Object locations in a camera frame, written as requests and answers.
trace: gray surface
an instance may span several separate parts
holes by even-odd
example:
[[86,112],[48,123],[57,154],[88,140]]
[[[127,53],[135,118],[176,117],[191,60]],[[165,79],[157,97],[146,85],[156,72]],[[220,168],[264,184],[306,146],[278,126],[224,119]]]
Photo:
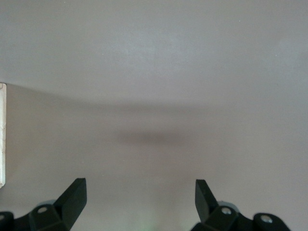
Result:
[[21,216],[86,177],[82,230],[187,231],[194,181],[307,229],[307,1],[1,1]]

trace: metal screw head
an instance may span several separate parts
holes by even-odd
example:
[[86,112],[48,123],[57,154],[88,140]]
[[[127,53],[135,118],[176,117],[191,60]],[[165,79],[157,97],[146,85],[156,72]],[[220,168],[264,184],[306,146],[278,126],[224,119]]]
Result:
[[46,207],[42,207],[42,208],[38,209],[38,213],[43,213],[43,212],[46,212],[46,211],[47,211]]
[[221,211],[223,214],[226,214],[226,215],[230,215],[232,213],[231,210],[227,207],[223,207]]
[[270,218],[268,215],[262,215],[261,220],[265,223],[273,223],[272,218]]

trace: white floor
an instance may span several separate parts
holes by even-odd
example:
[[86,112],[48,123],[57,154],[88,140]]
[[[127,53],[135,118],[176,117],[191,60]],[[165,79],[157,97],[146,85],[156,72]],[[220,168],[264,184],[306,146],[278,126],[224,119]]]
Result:
[[307,229],[307,1],[0,3],[19,217],[85,177],[74,231],[188,231],[194,184]]

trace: white box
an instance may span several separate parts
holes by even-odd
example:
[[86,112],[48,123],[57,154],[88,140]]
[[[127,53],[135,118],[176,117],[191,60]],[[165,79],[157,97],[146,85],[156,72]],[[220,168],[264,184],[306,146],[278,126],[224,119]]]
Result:
[[0,188],[5,184],[6,85],[0,83]]

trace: black plastic claw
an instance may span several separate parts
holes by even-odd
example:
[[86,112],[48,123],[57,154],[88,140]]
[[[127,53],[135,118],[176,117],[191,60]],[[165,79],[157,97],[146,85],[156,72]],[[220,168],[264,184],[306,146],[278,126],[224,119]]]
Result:
[[17,219],[0,212],[0,231],[69,231],[86,203],[86,179],[76,179],[53,205],[39,205]]

